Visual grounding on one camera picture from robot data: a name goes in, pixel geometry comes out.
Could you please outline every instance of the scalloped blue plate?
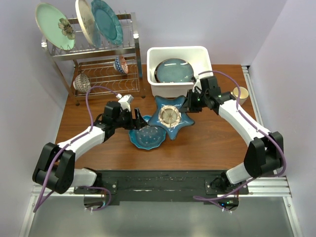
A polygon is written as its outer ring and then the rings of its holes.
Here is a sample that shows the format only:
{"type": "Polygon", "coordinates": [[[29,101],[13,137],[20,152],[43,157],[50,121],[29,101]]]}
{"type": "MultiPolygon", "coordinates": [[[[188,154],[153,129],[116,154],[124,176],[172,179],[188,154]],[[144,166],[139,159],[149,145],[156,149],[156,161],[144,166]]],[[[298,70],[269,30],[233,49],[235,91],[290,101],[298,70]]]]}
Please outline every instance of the scalloped blue plate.
{"type": "Polygon", "coordinates": [[[102,0],[93,0],[91,11],[101,35],[112,44],[122,44],[122,26],[112,8],[102,0]]]}
{"type": "MultiPolygon", "coordinates": [[[[143,116],[148,122],[151,118],[149,115],[143,116]]],[[[140,130],[130,130],[129,139],[139,149],[150,150],[157,148],[166,139],[166,132],[161,127],[146,126],[140,130]]]]}

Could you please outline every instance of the beige cup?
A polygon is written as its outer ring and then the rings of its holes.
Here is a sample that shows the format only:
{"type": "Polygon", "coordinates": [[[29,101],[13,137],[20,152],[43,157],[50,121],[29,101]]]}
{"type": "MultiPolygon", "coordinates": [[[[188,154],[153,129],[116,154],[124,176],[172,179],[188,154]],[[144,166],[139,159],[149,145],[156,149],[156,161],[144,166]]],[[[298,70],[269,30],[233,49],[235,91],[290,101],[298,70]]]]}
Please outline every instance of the beige cup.
{"type": "MultiPolygon", "coordinates": [[[[241,96],[239,99],[239,104],[242,105],[249,97],[249,92],[245,87],[240,86],[241,96]]],[[[238,88],[235,87],[232,91],[232,95],[237,99],[238,97],[238,88]]]]}

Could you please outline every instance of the metal dish rack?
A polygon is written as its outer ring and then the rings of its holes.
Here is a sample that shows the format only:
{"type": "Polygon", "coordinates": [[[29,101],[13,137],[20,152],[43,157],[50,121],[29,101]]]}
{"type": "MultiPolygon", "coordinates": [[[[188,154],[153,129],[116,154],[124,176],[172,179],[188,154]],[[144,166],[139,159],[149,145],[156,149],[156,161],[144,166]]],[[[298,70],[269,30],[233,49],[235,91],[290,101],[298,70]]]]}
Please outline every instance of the metal dish rack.
{"type": "MultiPolygon", "coordinates": [[[[91,87],[102,85],[123,94],[138,92],[142,98],[145,98],[136,15],[135,13],[125,12],[124,14],[119,13],[117,17],[123,29],[122,45],[112,45],[101,36],[100,48],[94,48],[84,38],[78,19],[75,17],[68,19],[76,33],[76,43],[72,49],[70,47],[66,49],[58,48],[51,44],[45,37],[42,38],[41,46],[45,54],[50,59],[53,68],[61,78],[69,96],[74,100],[76,105],[79,105],[77,97],[85,96],[85,93],[76,91],[72,85],[68,85],[57,62],[68,60],[74,62],[75,72],[73,80],[80,73],[85,73],[90,78],[91,87]],[[114,60],[118,55],[126,55],[125,59],[128,64],[127,75],[120,74],[113,67],[114,60]],[[104,57],[104,59],[87,61],[87,59],[99,57],[104,57]]],[[[89,96],[109,93],[97,88],[92,90],[89,96]]]]}

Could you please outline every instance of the white plastic bin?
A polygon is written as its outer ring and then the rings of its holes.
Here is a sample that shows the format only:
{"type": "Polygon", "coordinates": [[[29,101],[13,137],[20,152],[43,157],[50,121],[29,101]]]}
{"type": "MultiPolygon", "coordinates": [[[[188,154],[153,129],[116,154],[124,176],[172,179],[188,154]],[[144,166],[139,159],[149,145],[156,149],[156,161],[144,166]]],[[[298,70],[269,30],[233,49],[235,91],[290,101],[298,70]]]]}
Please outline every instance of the white plastic bin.
{"type": "Polygon", "coordinates": [[[156,82],[156,67],[159,63],[169,58],[180,58],[190,63],[196,78],[199,73],[212,70],[207,49],[202,46],[150,48],[147,51],[147,80],[151,85],[153,96],[159,95],[166,98],[174,98],[180,95],[187,95],[187,91],[193,88],[193,82],[156,82]]]}

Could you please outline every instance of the gray wall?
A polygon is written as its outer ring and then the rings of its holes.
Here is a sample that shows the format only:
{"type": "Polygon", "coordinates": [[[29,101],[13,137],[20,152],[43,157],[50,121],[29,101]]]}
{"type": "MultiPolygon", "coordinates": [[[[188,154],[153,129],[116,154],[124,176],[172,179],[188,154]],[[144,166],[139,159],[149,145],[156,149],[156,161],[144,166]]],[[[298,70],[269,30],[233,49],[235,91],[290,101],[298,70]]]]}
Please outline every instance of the gray wall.
{"type": "MultiPolygon", "coordinates": [[[[75,0],[45,0],[67,17],[75,0]]],[[[201,45],[211,63],[249,65],[286,0],[107,0],[118,13],[136,12],[142,63],[151,47],[201,45]]]]}
{"type": "Polygon", "coordinates": [[[306,237],[316,225],[316,2],[288,0],[250,67],[265,125],[284,136],[286,175],[306,237]]]}
{"type": "Polygon", "coordinates": [[[39,0],[0,8],[0,236],[19,234],[42,147],[54,141],[67,92],[41,47],[39,0]]]}

